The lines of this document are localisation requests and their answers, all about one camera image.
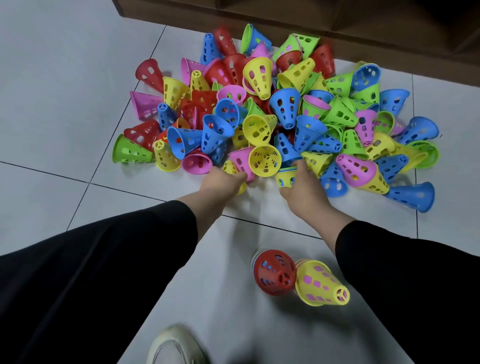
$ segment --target white tile floor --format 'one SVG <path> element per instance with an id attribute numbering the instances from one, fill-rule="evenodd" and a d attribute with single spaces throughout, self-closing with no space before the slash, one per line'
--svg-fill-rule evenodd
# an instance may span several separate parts
<path id="1" fill-rule="evenodd" d="M 2 4 L 0 33 L 9 34 L 0 38 L 0 254 L 198 188 L 202 177 L 162 173 L 153 164 L 115 165 L 110 156 L 112 137 L 138 124 L 129 91 L 156 93 L 137 85 L 136 66 L 152 55 L 164 75 L 179 78 L 180 58 L 199 58 L 202 34 L 120 18 L 110 0 Z M 337 61 L 336 67 L 342 73 L 352 64 Z M 417 216 L 362 191 L 332 202 L 397 233 L 480 255 L 480 89 L 390 70 L 383 70 L 381 87 L 412 92 L 400 114 L 404 122 L 423 115 L 441 129 L 438 164 L 406 176 L 432 182 L 435 205 Z M 345 307 L 310 309 L 256 288 L 248 262 L 258 247 L 319 258 L 338 273 L 322 240 L 289 212 L 273 179 L 238 197 L 225 215 L 120 362 L 143 362 L 153 338 L 180 321 L 192 327 L 214 363 L 410 363 L 356 292 Z"/>

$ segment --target white sneaker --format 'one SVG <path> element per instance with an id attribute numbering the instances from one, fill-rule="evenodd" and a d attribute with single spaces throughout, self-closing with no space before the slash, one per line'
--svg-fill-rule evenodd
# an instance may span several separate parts
<path id="1" fill-rule="evenodd" d="M 207 360 L 188 328 L 177 324 L 154 340 L 147 364 L 207 364 Z"/>

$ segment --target hand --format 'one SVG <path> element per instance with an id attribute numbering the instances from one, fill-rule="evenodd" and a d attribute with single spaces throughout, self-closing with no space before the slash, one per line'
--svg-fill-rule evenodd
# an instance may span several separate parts
<path id="1" fill-rule="evenodd" d="M 228 174 L 220 168 L 212 167 L 205 176 L 200 191 L 214 191 L 221 200 L 226 202 L 237 195 L 241 184 L 247 180 L 247 177 L 245 172 Z"/>
<path id="2" fill-rule="evenodd" d="M 322 184 L 315 174 L 308 170 L 304 159 L 296 160 L 292 166 L 297 167 L 295 181 L 291 188 L 280 187 L 282 197 L 287 201 L 290 210 L 302 220 L 309 223 L 309 218 L 319 211 L 331 208 Z"/>

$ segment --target black sleeve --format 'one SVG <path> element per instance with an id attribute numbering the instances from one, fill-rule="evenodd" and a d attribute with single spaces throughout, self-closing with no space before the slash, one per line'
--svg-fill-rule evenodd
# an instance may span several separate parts
<path id="1" fill-rule="evenodd" d="M 197 245 L 182 202 L 0 256 L 2 363 L 116 363 Z"/>
<path id="2" fill-rule="evenodd" d="M 479 257 L 354 221 L 338 236 L 336 258 L 416 364 L 476 356 Z"/>

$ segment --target shoe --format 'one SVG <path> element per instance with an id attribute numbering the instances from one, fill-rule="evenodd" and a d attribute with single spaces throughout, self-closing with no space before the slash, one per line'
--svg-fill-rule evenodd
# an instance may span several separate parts
<path id="1" fill-rule="evenodd" d="M 177 324 L 154 340 L 147 364 L 207 364 L 207 359 L 188 328 Z"/>

